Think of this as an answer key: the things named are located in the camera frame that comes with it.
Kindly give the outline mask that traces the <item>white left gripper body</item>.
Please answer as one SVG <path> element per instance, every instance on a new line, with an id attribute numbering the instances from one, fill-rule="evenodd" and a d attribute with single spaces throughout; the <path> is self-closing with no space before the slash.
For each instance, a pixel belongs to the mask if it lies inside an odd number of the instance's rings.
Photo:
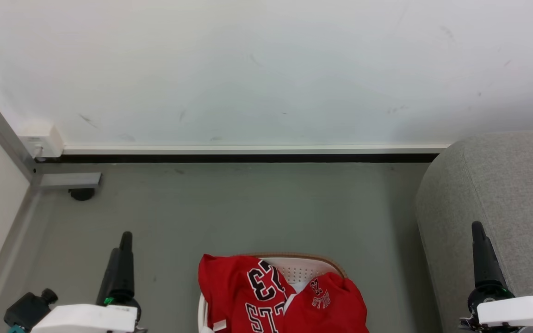
<path id="1" fill-rule="evenodd" d="M 53 308 L 32 333 L 141 333 L 141 308 L 133 297 L 106 297 L 102 305 Z"/>

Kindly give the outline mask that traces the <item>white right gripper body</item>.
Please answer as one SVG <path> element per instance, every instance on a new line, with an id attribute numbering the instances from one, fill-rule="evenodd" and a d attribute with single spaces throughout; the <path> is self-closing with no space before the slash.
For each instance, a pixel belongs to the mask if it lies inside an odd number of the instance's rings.
<path id="1" fill-rule="evenodd" d="M 533 296 L 514 297 L 499 283 L 476 287 L 468 297 L 470 317 L 460 329 L 473 333 L 521 333 L 533 328 Z"/>

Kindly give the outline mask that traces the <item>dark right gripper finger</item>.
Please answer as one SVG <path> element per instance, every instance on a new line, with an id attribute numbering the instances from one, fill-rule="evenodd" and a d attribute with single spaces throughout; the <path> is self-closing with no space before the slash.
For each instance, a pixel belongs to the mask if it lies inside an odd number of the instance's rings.
<path id="1" fill-rule="evenodd" d="M 475 287 L 491 285 L 507 289 L 497 255 L 483 224 L 480 221 L 472 222 L 471 231 Z"/>

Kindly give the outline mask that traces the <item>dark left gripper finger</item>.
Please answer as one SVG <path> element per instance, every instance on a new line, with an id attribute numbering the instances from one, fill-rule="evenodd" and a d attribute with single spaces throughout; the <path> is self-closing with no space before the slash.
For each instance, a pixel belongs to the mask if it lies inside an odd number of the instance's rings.
<path id="1" fill-rule="evenodd" d="M 105 300 L 110 297 L 113 287 L 113 280 L 116 276 L 117 259 L 120 257 L 120 252 L 121 251 L 119 248 L 113 248 L 111 251 L 111 255 L 108 263 L 106 264 L 106 269 L 102 278 L 101 287 L 96 298 L 96 305 L 98 306 L 104 306 Z"/>
<path id="2" fill-rule="evenodd" d="M 117 290 L 125 298 L 135 297 L 135 264 L 133 259 L 133 235 L 126 231 L 121 236 L 117 266 Z"/>

